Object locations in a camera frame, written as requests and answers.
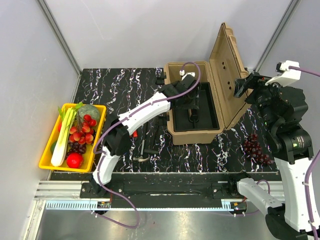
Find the red cherry cluster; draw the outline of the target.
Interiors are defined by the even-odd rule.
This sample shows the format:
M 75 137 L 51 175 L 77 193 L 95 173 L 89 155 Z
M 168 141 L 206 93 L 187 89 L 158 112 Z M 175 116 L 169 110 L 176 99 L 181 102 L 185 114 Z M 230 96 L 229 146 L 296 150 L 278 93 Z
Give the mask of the red cherry cluster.
M 71 145 L 92 145 L 96 136 L 97 120 L 90 114 L 77 116 L 76 123 L 69 130 L 68 143 Z

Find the green white leek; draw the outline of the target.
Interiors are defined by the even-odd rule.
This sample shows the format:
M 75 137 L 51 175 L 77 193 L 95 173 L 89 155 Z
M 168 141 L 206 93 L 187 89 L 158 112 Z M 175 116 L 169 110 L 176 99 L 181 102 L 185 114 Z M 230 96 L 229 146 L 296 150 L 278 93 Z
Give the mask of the green white leek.
M 61 166 L 65 159 L 69 139 L 69 131 L 73 126 L 77 110 L 76 107 L 73 106 L 69 107 L 68 109 L 61 110 L 60 113 L 62 114 L 61 128 L 51 158 L 51 164 L 54 167 Z

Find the purple grapes in bin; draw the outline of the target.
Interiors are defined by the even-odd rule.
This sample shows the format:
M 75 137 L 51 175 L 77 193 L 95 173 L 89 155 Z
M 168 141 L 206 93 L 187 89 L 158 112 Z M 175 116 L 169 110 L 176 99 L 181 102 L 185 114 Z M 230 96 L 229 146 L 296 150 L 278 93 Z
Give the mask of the purple grapes in bin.
M 70 142 L 68 144 L 68 150 L 66 152 L 65 159 L 67 159 L 68 156 L 73 153 L 84 155 L 86 151 L 87 147 L 85 144 L 79 144 L 78 142 Z

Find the black tool box tray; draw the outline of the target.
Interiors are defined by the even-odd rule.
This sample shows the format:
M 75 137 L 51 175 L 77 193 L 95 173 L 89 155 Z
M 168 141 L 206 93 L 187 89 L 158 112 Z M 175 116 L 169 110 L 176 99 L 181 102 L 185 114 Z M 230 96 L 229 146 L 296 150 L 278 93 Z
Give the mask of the black tool box tray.
M 209 82 L 200 84 L 197 100 L 198 109 L 172 110 L 175 132 L 213 131 L 220 128 Z

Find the black hex key set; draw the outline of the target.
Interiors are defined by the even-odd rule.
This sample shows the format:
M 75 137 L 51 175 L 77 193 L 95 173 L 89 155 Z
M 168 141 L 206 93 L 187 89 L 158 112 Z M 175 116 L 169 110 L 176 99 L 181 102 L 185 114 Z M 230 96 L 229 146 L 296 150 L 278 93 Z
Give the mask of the black hex key set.
M 158 155 L 159 154 L 159 151 L 157 149 L 155 149 L 156 137 L 158 135 L 159 126 L 160 126 L 159 118 L 157 117 L 154 122 L 154 130 L 153 130 L 153 135 L 151 136 L 149 148 L 145 149 L 145 152 L 149 155 Z

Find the red handled pliers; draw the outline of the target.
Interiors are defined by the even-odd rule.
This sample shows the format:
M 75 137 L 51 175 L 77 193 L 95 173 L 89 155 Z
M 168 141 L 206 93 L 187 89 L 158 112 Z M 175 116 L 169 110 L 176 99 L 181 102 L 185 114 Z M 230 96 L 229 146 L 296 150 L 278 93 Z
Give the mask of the red handled pliers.
M 133 137 L 133 138 L 137 138 L 137 137 L 138 137 L 138 132 L 137 132 L 137 131 L 134 131 L 133 134 L 132 134 L 132 137 Z

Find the steel claw hammer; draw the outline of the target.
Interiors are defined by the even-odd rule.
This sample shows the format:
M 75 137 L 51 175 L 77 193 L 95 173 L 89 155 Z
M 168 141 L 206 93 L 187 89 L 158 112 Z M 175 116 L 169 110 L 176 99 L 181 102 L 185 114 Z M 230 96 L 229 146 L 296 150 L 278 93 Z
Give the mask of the steel claw hammer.
M 143 125 L 143 131 L 142 131 L 142 142 L 141 142 L 141 149 L 140 149 L 140 156 L 139 157 L 134 157 L 133 160 L 137 161 L 139 163 L 146 162 L 149 157 L 145 156 L 145 143 L 146 143 L 146 136 L 148 132 L 148 122 L 146 122 Z

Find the green lime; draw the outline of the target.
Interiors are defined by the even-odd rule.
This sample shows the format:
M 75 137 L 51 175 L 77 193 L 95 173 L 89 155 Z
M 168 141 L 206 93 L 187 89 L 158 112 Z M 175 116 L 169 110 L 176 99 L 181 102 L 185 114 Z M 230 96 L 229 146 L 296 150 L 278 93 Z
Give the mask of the green lime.
M 55 150 L 55 147 L 56 147 L 56 144 L 57 144 L 57 140 L 54 141 L 54 142 L 52 143 L 52 145 L 50 146 L 50 152 L 51 152 L 51 154 L 53 154 L 53 152 L 54 152 L 54 150 Z

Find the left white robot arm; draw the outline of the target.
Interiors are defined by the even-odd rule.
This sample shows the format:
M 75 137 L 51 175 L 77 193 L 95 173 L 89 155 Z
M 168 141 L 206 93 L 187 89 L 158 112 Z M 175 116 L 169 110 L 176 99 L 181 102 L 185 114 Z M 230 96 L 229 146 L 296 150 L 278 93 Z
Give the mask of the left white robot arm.
M 186 104 L 199 83 L 199 79 L 187 75 L 181 81 L 163 85 L 150 99 L 134 109 L 107 117 L 107 129 L 93 147 L 93 153 L 101 154 L 98 166 L 89 181 L 90 190 L 96 197 L 102 198 L 107 195 L 107 184 L 111 181 L 118 160 L 129 151 L 133 132 L 154 117 L 168 112 L 173 107 Z

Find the green melon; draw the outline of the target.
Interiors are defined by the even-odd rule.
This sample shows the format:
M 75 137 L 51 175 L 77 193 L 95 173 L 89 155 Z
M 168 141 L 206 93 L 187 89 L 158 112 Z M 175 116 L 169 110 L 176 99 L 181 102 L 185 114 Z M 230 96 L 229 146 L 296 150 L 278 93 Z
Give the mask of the green melon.
M 94 120 L 96 120 L 97 122 L 100 121 L 101 119 L 101 113 L 99 111 L 99 109 L 91 104 L 85 104 L 82 105 L 77 112 L 79 113 L 79 116 L 84 119 L 85 115 L 90 115 L 90 117 Z

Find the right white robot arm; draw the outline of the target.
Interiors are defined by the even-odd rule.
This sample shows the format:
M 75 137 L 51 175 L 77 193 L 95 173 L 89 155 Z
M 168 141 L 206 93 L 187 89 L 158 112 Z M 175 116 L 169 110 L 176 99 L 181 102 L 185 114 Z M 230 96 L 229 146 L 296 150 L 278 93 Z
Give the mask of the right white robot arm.
M 284 201 L 262 189 L 247 173 L 238 173 L 228 182 L 233 198 L 243 196 L 263 215 L 270 233 L 279 240 L 317 240 L 320 214 L 317 209 L 312 170 L 320 159 L 314 153 L 311 136 L 300 121 L 308 110 L 299 88 L 252 72 L 235 81 L 236 98 L 257 107 L 266 127 L 266 140 L 280 172 Z

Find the tan plastic tool box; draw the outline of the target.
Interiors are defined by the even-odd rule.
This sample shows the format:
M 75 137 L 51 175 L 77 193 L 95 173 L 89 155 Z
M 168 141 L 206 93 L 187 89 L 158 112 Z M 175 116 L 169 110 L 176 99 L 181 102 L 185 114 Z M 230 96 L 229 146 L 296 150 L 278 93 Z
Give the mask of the tan plastic tool box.
M 233 128 L 250 107 L 246 98 L 251 94 L 247 90 L 241 97 L 234 97 L 235 80 L 246 78 L 249 72 L 245 69 L 237 47 L 237 40 L 232 28 L 222 23 L 207 61 L 197 61 L 194 64 L 169 62 L 164 66 L 165 84 L 181 80 L 180 70 L 195 72 L 199 84 L 209 83 L 212 99 L 219 123 L 218 130 L 199 130 L 175 132 L 173 109 L 168 112 L 167 129 L 172 135 L 174 145 L 210 144 L 216 135 Z

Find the black marble pattern mat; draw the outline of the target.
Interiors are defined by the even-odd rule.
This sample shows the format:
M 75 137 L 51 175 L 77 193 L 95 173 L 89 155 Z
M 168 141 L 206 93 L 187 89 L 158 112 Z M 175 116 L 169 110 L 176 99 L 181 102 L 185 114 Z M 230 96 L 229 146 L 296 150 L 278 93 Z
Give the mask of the black marble pattern mat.
M 162 68 L 87 68 L 82 71 L 75 102 L 104 105 L 108 113 L 122 114 L 149 99 L 158 89 L 156 78 Z M 148 125 L 146 145 L 150 147 L 155 122 Z M 210 144 L 174 145 L 165 126 L 160 126 L 154 148 L 158 154 L 145 162 L 134 161 L 142 138 L 131 141 L 129 152 L 120 158 L 116 172 L 213 173 L 276 172 L 277 166 L 260 165 L 247 156 L 243 142 L 257 134 L 264 154 L 269 154 L 265 126 L 255 107 L 250 107 L 230 130 L 218 134 Z

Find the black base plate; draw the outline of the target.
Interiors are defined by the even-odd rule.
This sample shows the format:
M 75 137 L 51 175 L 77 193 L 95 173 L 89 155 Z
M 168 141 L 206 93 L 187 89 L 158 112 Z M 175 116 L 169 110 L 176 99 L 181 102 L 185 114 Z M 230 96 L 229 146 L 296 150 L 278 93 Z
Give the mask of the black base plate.
M 209 209 L 222 199 L 242 200 L 236 180 L 243 173 L 113 173 L 106 186 L 94 193 L 90 179 L 80 188 L 80 198 L 110 200 L 112 209 L 143 210 Z

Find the red apple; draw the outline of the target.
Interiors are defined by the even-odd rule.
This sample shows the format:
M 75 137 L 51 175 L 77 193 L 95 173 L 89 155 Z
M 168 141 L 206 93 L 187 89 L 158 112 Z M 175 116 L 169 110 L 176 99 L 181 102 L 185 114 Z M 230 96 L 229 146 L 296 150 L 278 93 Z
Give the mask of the red apple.
M 66 164 L 69 168 L 78 169 L 83 164 L 83 156 L 79 153 L 70 153 L 66 159 Z

